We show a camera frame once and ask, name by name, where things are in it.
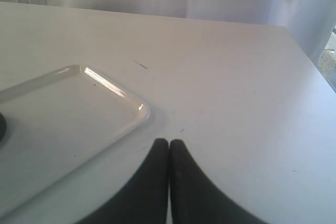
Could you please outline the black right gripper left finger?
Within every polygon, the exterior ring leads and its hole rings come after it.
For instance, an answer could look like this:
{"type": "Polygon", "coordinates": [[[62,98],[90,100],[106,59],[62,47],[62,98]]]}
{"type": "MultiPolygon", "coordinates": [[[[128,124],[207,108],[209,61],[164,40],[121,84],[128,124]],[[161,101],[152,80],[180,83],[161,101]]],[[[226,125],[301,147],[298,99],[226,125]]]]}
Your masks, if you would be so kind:
{"type": "Polygon", "coordinates": [[[79,223],[166,223],[169,144],[154,140],[128,182],[105,204],[79,223]]]}

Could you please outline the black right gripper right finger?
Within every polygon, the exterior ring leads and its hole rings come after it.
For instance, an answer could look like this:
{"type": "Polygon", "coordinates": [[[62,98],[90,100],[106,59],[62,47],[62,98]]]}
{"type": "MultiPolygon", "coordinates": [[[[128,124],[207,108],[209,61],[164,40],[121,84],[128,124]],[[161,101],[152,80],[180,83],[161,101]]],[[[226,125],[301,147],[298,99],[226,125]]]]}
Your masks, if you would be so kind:
{"type": "Polygon", "coordinates": [[[170,142],[173,223],[264,223],[220,191],[182,140],[170,142]]]}

